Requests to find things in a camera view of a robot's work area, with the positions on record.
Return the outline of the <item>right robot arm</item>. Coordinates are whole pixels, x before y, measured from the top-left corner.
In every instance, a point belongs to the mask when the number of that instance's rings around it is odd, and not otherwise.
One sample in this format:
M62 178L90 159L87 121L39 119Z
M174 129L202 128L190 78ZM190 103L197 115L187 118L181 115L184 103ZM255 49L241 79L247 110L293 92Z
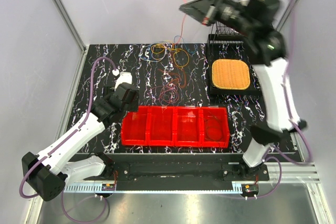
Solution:
M234 0L194 0L179 7L205 26L219 22L244 37L267 114L265 125L250 128L252 139L238 167L239 176L244 180L256 176L272 144L307 127L293 102L285 40L272 25L279 7L280 0L249 0L247 5Z

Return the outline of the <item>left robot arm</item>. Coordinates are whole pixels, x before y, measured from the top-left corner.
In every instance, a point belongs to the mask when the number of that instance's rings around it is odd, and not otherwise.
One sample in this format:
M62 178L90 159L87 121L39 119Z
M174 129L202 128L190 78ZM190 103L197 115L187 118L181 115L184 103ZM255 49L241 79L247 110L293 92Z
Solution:
M95 136L121 122L128 112L136 112L138 106L139 90L126 82L103 98L90 100L87 113L62 137L38 154L28 152L23 156L23 182L44 201L51 201L72 183L89 177L109 179L114 162L106 154L95 153L77 162L70 159Z

